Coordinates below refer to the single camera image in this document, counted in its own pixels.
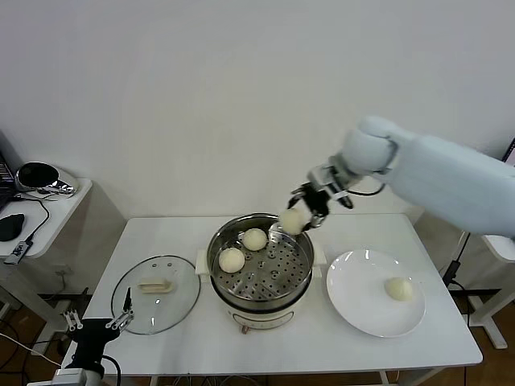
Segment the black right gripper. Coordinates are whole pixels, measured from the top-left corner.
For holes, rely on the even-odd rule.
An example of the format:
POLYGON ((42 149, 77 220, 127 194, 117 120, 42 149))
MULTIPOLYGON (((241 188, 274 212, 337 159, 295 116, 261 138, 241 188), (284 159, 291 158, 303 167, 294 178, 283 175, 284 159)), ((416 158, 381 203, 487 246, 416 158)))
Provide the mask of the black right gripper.
POLYGON ((310 184, 303 184, 291 192, 288 207, 293 208, 298 202, 308 207, 311 218, 304 225, 303 230, 319 228, 329 215, 328 201, 329 194, 325 190, 317 191, 310 184))

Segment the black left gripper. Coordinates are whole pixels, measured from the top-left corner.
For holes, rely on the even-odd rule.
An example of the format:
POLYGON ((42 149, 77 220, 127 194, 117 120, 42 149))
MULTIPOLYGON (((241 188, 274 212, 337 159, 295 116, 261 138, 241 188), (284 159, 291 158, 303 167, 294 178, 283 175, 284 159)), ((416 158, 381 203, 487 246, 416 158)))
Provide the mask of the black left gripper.
POLYGON ((71 338, 76 343, 72 361, 66 368, 103 369, 101 365, 107 343, 117 338, 117 331, 122 332, 134 319, 131 288, 128 287, 122 311, 113 319, 86 318, 81 321, 77 310, 63 312, 71 338))

